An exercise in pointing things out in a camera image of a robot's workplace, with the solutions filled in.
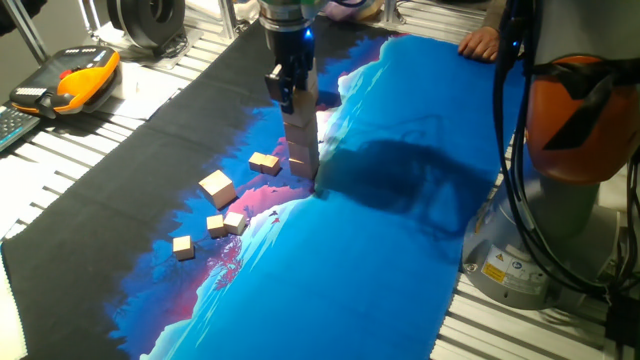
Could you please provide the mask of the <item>bare human hand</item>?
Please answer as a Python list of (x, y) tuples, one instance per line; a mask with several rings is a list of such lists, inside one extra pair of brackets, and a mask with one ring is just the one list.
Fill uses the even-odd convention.
[(496, 29), (481, 27), (459, 43), (458, 54), (469, 60), (491, 63), (497, 58), (499, 43), (500, 34)]

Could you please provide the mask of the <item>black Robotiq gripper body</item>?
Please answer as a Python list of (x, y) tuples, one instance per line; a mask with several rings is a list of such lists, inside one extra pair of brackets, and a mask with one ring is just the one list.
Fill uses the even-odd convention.
[(275, 63), (284, 69), (311, 70), (315, 52), (315, 37), (310, 26), (294, 31), (267, 29), (268, 48), (275, 56)]

